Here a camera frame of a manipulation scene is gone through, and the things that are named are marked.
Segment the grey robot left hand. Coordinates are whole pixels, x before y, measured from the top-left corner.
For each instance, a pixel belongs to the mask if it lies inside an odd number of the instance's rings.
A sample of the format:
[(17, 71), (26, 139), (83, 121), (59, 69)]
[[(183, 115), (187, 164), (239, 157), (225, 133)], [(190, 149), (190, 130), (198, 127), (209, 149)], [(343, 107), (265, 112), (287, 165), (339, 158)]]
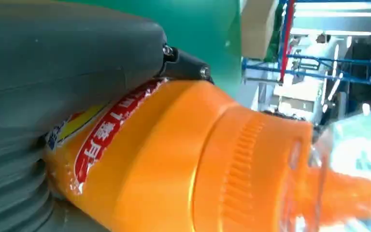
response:
[(162, 27), (112, 9), (0, 0), (0, 232), (103, 232), (49, 187), (44, 137), (148, 80), (210, 81)]

